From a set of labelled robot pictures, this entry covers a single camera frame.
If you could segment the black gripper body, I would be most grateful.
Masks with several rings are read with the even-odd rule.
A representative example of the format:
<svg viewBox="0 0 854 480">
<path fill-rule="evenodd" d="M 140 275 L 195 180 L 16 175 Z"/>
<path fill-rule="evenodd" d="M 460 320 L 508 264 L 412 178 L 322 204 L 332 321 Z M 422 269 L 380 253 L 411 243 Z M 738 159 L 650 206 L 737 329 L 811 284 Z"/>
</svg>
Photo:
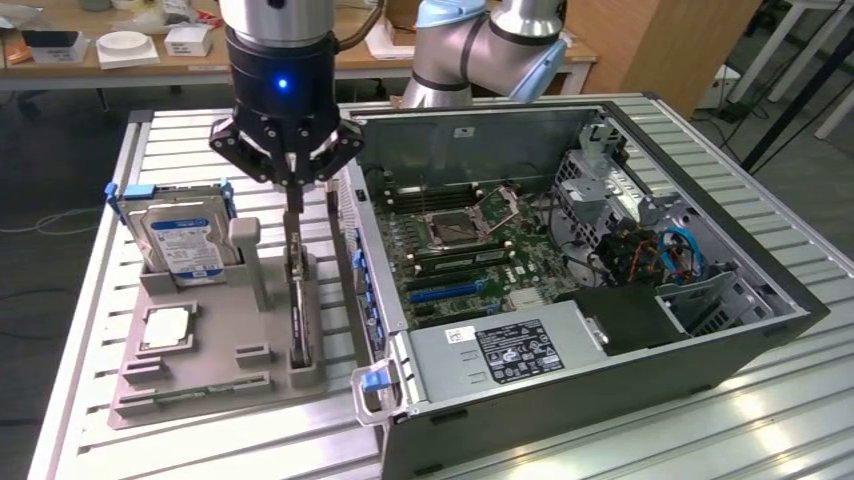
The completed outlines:
<svg viewBox="0 0 854 480">
<path fill-rule="evenodd" d="M 276 125 L 295 184 L 298 129 L 311 125 L 316 142 L 320 133 L 339 126 L 335 100 L 335 54 L 338 41 L 328 32 L 316 41 L 292 48 L 266 45 L 228 28 L 227 48 L 236 105 L 232 116 L 240 123 Z"/>
</svg>

